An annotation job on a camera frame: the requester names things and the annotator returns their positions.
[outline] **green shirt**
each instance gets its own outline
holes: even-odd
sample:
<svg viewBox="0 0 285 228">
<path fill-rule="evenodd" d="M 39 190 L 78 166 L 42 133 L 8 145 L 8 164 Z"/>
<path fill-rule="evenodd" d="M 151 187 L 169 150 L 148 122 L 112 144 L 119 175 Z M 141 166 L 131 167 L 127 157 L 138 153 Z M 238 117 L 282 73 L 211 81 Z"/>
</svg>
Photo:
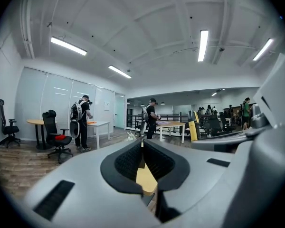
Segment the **green shirt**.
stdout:
<svg viewBox="0 0 285 228">
<path fill-rule="evenodd" d="M 249 116 L 249 104 L 245 103 L 243 116 Z"/>
</svg>

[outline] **chair armrest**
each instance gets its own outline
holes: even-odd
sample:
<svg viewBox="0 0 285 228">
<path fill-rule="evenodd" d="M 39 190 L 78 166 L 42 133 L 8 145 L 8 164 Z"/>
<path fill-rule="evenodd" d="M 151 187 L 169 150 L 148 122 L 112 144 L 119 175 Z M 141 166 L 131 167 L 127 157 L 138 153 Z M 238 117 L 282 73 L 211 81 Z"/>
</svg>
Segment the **chair armrest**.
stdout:
<svg viewBox="0 0 285 228">
<path fill-rule="evenodd" d="M 61 128 L 60 130 L 62 130 L 62 134 L 65 135 L 66 131 L 69 129 L 68 128 Z"/>
</svg>

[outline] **white desk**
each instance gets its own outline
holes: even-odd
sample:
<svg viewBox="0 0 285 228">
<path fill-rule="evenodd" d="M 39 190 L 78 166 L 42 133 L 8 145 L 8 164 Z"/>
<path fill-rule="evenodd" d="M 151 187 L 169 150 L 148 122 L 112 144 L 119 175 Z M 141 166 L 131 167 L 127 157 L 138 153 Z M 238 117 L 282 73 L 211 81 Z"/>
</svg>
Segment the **white desk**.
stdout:
<svg viewBox="0 0 285 228">
<path fill-rule="evenodd" d="M 99 130 L 98 128 L 104 125 L 108 125 L 108 140 L 110 140 L 110 122 L 103 122 L 103 121 L 96 121 L 96 123 L 89 124 L 87 122 L 87 125 L 90 127 L 94 127 L 96 129 L 96 142 L 97 142 L 97 149 L 99 149 Z"/>
<path fill-rule="evenodd" d="M 182 126 L 182 135 L 181 135 L 181 143 L 184 143 L 184 138 L 185 138 L 185 123 L 180 123 L 180 122 L 174 122 L 174 121 L 159 121 L 159 122 L 167 122 L 169 124 L 157 124 L 158 127 L 160 127 L 160 141 L 162 141 L 162 128 L 163 127 L 168 127 L 169 128 L 169 136 L 171 137 L 171 128 L 172 127 L 179 127 Z"/>
</svg>

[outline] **white ceiling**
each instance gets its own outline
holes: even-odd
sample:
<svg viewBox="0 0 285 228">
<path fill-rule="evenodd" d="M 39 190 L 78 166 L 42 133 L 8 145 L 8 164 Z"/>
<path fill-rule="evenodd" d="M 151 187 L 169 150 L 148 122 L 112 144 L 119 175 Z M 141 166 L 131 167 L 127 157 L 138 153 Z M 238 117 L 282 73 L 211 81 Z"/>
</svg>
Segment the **white ceiling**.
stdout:
<svg viewBox="0 0 285 228">
<path fill-rule="evenodd" d="M 129 88 L 190 80 L 193 74 L 253 75 L 252 68 L 279 52 L 285 36 L 282 20 L 266 0 L 32 0 L 30 21 L 36 57 Z M 205 61 L 198 63 L 202 29 L 209 30 L 209 43 Z M 50 44 L 51 36 L 88 53 L 83 57 Z M 268 38 L 275 39 L 269 52 L 253 62 Z M 220 47 L 225 51 L 219 53 Z M 132 79 L 108 69 L 110 64 L 124 72 L 130 69 Z"/>
</svg>

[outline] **table leg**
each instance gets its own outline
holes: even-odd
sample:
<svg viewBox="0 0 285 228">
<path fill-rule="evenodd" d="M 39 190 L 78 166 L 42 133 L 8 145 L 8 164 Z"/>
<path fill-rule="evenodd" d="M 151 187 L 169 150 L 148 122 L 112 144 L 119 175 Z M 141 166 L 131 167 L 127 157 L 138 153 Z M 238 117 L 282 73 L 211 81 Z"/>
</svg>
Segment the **table leg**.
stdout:
<svg viewBox="0 0 285 228">
<path fill-rule="evenodd" d="M 110 123 L 108 123 L 108 140 L 110 140 Z"/>
<path fill-rule="evenodd" d="M 96 128 L 96 142 L 97 142 L 97 149 L 99 150 L 99 130 L 98 130 L 98 127 Z"/>
<path fill-rule="evenodd" d="M 46 143 L 44 141 L 44 131 L 43 131 L 43 125 L 41 125 L 41 138 L 42 138 L 42 146 L 43 146 L 43 149 L 46 150 Z"/>
<path fill-rule="evenodd" d="M 40 146 L 39 143 L 39 136 L 38 136 L 38 125 L 35 125 L 35 131 L 36 131 L 36 141 L 37 141 L 37 148 Z"/>
<path fill-rule="evenodd" d="M 184 143 L 185 140 L 185 125 L 182 127 L 181 143 Z"/>
<path fill-rule="evenodd" d="M 162 141 L 162 127 L 160 127 L 160 141 Z"/>
</svg>

